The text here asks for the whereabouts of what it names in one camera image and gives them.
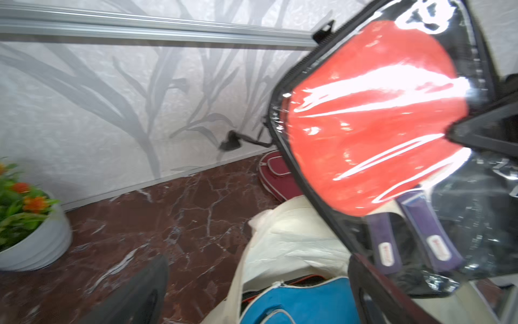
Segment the marble floor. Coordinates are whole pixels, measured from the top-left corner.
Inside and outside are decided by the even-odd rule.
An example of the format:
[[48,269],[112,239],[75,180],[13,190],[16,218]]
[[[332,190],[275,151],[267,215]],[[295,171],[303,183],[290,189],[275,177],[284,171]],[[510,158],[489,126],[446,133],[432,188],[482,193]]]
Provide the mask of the marble floor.
[[259,158],[69,211],[74,240],[57,262],[0,273],[0,314],[7,323],[74,323],[161,253],[169,260],[161,322],[199,323],[226,296],[247,221],[279,204],[258,181]]

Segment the white baseboard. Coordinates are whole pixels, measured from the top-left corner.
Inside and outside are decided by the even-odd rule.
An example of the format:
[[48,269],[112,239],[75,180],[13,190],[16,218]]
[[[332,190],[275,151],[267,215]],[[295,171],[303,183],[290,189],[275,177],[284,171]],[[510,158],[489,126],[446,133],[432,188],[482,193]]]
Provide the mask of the white baseboard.
[[88,198],[85,198],[85,199],[80,199],[80,200],[77,200],[77,201],[74,201],[74,202],[71,202],[71,203],[63,204],[62,208],[65,211],[71,210],[71,209],[78,208],[78,207],[81,207],[81,206],[84,206],[84,205],[88,205],[88,204],[91,204],[91,203],[95,203],[95,202],[98,202],[98,201],[101,201],[101,200],[104,200],[104,199],[118,197],[118,196],[120,196],[122,194],[125,194],[125,193],[128,193],[128,192],[132,192],[132,191],[135,191],[135,190],[138,190],[138,189],[142,189],[142,188],[146,188],[146,187],[149,187],[149,186],[154,186],[154,185],[157,185],[157,184],[161,184],[163,182],[171,181],[173,179],[187,177],[187,176],[196,174],[198,172],[211,169],[213,167],[217,167],[217,166],[220,166],[220,165],[223,165],[223,164],[228,164],[228,163],[236,162],[236,161],[239,161],[239,160],[247,159],[249,157],[253,157],[253,156],[260,155],[260,154],[264,154],[266,152],[274,151],[276,149],[277,148],[275,146],[272,146],[272,147],[269,147],[269,148],[261,150],[261,151],[252,152],[252,153],[248,153],[248,154],[236,157],[236,158],[232,158],[232,159],[226,160],[224,162],[219,162],[219,163],[210,164],[210,165],[207,165],[207,166],[202,166],[202,167],[194,169],[194,170],[179,172],[179,173],[173,174],[171,176],[167,176],[167,177],[163,177],[163,178],[155,179],[155,180],[151,180],[151,181],[146,181],[146,182],[143,182],[141,184],[134,185],[134,186],[129,186],[129,187],[126,187],[126,188],[122,188],[122,189],[118,189],[118,190],[102,193],[102,194],[99,194],[99,195],[96,195],[96,196],[92,196],[92,197],[88,197]]

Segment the white wall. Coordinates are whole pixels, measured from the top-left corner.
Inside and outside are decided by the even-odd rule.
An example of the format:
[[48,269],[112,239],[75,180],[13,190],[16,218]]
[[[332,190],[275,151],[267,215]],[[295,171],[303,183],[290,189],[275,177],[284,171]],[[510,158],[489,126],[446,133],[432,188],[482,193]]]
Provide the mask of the white wall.
[[[311,30],[355,0],[37,0],[68,6]],[[217,145],[256,134],[269,91],[307,49],[16,37],[0,43],[0,156],[64,203],[261,151]]]
[[470,0],[498,72],[518,73],[518,0]]

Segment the purple paddle handle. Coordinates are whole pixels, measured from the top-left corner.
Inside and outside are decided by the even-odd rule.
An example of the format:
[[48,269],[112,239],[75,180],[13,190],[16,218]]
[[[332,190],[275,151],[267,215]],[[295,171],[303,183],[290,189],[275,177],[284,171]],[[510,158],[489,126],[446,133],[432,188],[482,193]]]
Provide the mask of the purple paddle handle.
[[367,215],[365,219],[369,227],[376,268],[383,274],[398,272],[402,263],[392,232],[389,214]]
[[462,264],[462,256],[446,235],[422,191],[404,193],[396,202],[417,231],[434,271],[450,271]]

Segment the white flower pot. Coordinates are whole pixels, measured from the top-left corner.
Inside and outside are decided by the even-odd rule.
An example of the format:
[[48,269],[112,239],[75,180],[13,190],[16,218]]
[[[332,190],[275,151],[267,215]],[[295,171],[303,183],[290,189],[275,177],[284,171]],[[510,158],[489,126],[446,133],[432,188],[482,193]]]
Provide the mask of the white flower pot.
[[29,271],[56,261],[72,243],[72,229],[59,204],[40,226],[22,241],[0,252],[0,270]]

